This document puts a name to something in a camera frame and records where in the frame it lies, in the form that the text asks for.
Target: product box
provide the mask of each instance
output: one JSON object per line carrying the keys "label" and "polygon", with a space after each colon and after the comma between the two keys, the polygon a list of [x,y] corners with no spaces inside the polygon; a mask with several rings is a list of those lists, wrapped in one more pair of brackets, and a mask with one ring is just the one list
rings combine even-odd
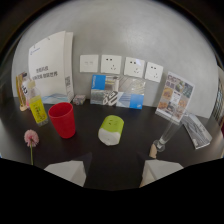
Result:
{"label": "product box", "polygon": [[75,105],[83,105],[85,100],[86,100],[86,96],[85,95],[76,95],[75,98],[73,99],[73,103]]}
{"label": "product box", "polygon": [[26,97],[23,93],[23,90],[22,90],[22,83],[23,83],[23,74],[25,72],[19,74],[16,76],[16,90],[17,90],[17,95],[19,97],[19,103],[20,103],[20,110],[21,111],[24,111],[27,109],[27,106],[26,106]]}
{"label": "product box", "polygon": [[139,79],[93,75],[91,104],[142,109],[145,82]]}
{"label": "product box", "polygon": [[29,73],[41,91],[43,103],[71,102],[73,33],[65,31],[44,38],[29,49]]}

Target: yellow label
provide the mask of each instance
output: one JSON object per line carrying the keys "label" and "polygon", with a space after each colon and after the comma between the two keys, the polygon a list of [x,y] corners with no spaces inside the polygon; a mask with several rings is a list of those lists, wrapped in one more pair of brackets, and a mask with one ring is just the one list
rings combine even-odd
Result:
{"label": "yellow label", "polygon": [[37,123],[40,123],[47,119],[47,114],[44,109],[44,105],[42,103],[42,100],[40,99],[34,101],[34,98],[30,100],[30,109],[33,113],[34,119]]}

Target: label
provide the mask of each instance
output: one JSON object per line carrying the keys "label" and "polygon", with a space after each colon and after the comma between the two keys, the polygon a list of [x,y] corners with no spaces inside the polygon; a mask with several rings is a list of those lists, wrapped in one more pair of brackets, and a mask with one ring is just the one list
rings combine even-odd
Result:
{"label": "label", "polygon": [[84,99],[86,95],[76,95],[75,99]]}
{"label": "label", "polygon": [[27,83],[23,83],[23,85],[22,85],[22,90],[23,90],[23,94],[27,97],[27,95],[28,95],[28,90],[27,90],[27,85],[26,85]]}
{"label": "label", "polygon": [[193,140],[195,146],[198,146],[198,142],[197,142],[197,140],[196,140],[196,139],[192,139],[192,140]]}
{"label": "label", "polygon": [[176,92],[176,91],[174,91],[173,95],[171,97],[170,102],[177,105],[179,103],[179,101],[180,101],[180,97],[181,97],[181,94]]}
{"label": "label", "polygon": [[30,109],[32,111],[32,114],[34,116],[34,119],[37,123],[40,123],[47,119],[47,114],[44,109],[44,105],[42,103],[41,98],[31,103],[30,102]]}

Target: wall socket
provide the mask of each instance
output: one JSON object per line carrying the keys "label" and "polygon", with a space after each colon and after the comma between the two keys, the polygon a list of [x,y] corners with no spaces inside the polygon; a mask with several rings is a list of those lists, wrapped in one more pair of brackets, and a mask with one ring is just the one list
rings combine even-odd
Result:
{"label": "wall socket", "polygon": [[145,61],[137,58],[126,57],[124,75],[142,78],[145,67]]}
{"label": "wall socket", "polygon": [[120,74],[121,56],[102,55],[101,73]]}
{"label": "wall socket", "polygon": [[160,82],[163,75],[163,67],[151,62],[147,63],[145,79]]}
{"label": "wall socket", "polygon": [[81,55],[80,72],[98,72],[99,55]]}

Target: dark countertop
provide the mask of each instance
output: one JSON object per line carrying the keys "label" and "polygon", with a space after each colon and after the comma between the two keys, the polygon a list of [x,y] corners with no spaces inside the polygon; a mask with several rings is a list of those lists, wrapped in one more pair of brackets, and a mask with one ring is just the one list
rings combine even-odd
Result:
{"label": "dark countertop", "polygon": [[[45,104],[46,111],[52,105]],[[24,141],[28,129],[36,131],[40,143],[34,148],[34,165],[44,169],[52,163],[75,159],[92,153],[92,162],[84,187],[102,190],[138,188],[142,179],[142,167],[138,153],[148,155],[154,140],[165,130],[167,120],[155,114],[156,108],[143,106],[142,110],[91,105],[87,100],[82,106],[74,106],[76,134],[62,139],[51,121],[38,127],[31,111],[19,110],[18,98],[11,99],[1,111],[0,153],[5,159],[30,164],[30,149]],[[124,120],[120,143],[106,146],[98,139],[98,130],[108,115]],[[210,145],[195,150],[183,127],[166,144],[166,150],[157,153],[157,159],[180,163],[183,167],[219,159],[224,148],[223,135],[213,117],[198,117],[213,140]]]}

